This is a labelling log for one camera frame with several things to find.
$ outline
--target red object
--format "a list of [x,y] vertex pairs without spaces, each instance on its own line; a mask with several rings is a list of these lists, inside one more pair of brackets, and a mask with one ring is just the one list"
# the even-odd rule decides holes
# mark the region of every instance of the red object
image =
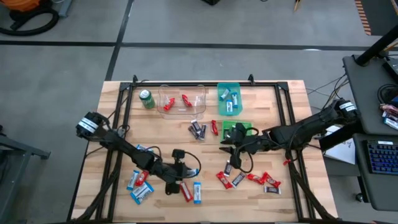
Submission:
[[249,180],[257,182],[260,185],[263,185],[266,182],[266,180],[263,177],[259,177],[259,176],[254,175],[254,174],[248,174],[246,177]]
[[142,173],[139,174],[137,180],[136,180],[136,186],[141,186],[142,184],[144,184],[145,180],[147,179],[149,175],[148,171],[144,171]]
[[267,172],[264,173],[262,178],[268,183],[272,184],[275,188],[278,188],[281,182],[274,180]]
[[184,181],[181,181],[180,189],[182,191],[182,194],[184,194],[185,200],[187,202],[192,201],[192,199],[193,199],[192,193],[191,193],[191,191],[189,191],[189,189]]
[[169,100],[169,103],[167,103],[167,104],[163,107],[163,109],[166,110],[166,111],[168,111],[168,110],[174,105],[174,102],[175,102],[175,98],[171,98],[171,99]]
[[286,160],[286,161],[284,162],[284,166],[286,166],[286,164],[288,164],[288,163],[290,163],[290,162],[292,162],[290,159]]
[[211,131],[214,133],[215,136],[218,135],[217,123],[215,120],[211,120]]
[[185,106],[190,107],[192,104],[188,101],[188,97],[186,95],[182,95],[182,100],[185,103]]
[[224,172],[221,171],[216,176],[219,178],[219,180],[224,184],[225,189],[231,188],[232,184],[228,181],[228,179],[225,177]]

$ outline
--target blue keyboard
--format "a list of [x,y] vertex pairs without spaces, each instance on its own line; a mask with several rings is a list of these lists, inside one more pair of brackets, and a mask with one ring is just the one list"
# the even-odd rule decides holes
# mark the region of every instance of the blue keyboard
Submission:
[[371,173],[398,175],[398,145],[380,141],[367,141],[366,144]]

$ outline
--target wooden tabletop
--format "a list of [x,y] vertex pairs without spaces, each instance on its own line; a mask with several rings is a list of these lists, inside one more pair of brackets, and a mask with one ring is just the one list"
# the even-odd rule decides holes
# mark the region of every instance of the wooden tabletop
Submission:
[[[307,92],[301,80],[288,81],[294,115],[296,120],[311,115]],[[99,100],[98,112],[108,116],[116,106],[120,82],[105,82]],[[196,155],[202,163],[198,177],[187,179],[186,183],[193,190],[193,182],[201,182],[201,205],[187,203],[182,194],[166,195],[165,182],[156,176],[150,176],[148,183],[154,188],[141,205],[137,205],[126,190],[127,183],[134,169],[137,169],[128,156],[123,156],[118,196],[114,211],[114,222],[292,222],[297,221],[290,175],[285,160],[284,150],[258,152],[253,156],[253,174],[270,173],[275,180],[281,181],[282,194],[264,193],[263,186],[250,180],[243,180],[236,189],[225,190],[216,174],[224,170],[229,154],[220,151],[220,136],[214,136],[209,130],[204,141],[197,141],[187,130],[191,125],[188,119],[163,119],[156,108],[147,110],[143,107],[138,94],[143,88],[134,90],[126,140],[131,144],[159,146],[164,162],[173,162],[173,149],[183,149]],[[158,97],[158,88],[149,89],[154,99]],[[211,120],[218,122],[221,129],[223,120],[249,121],[259,130],[280,125],[275,91],[272,87],[241,87],[243,111],[235,117],[218,114],[218,97],[216,88],[206,88],[206,111],[199,124],[208,124]],[[98,148],[98,143],[90,143],[88,152]],[[315,148],[303,151],[310,188],[320,203],[330,214],[337,217],[335,203],[330,189],[322,153]],[[83,173],[76,196],[72,218],[81,215],[98,193],[104,169],[106,150],[102,149],[89,155],[84,163]],[[243,167],[248,169],[248,156],[242,155]],[[197,168],[196,160],[186,157],[185,163]],[[233,170],[230,181],[239,174]],[[307,214],[305,197],[300,190],[304,214]]]

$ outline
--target paper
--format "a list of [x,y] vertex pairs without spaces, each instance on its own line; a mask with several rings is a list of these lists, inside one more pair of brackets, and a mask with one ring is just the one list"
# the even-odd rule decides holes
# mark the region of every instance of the paper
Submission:
[[[337,126],[330,126],[326,129],[326,135],[329,135],[339,129],[340,128]],[[355,144],[353,139],[351,138],[327,150],[325,156],[355,165]]]

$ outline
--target gray floor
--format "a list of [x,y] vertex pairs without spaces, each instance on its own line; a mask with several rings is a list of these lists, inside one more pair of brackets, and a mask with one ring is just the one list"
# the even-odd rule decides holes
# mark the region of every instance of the gray floor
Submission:
[[[115,42],[127,0],[84,0],[70,17],[48,33],[0,40]],[[135,0],[125,42],[369,46],[354,0],[221,0],[210,7],[199,0]],[[9,24],[0,8],[0,26]],[[48,19],[46,15],[28,27]],[[61,222],[67,217],[86,142],[75,125],[94,110],[113,47],[0,45],[0,124],[12,138],[51,151],[48,161],[32,159],[14,205],[13,219],[29,223]],[[303,79],[314,89],[342,74],[342,57],[361,52],[242,49],[120,50],[112,80]],[[322,107],[333,85],[309,95],[313,112]],[[352,100],[349,86],[341,96]],[[398,213],[377,212],[356,203],[358,183],[330,177],[339,216],[344,220],[397,223]]]

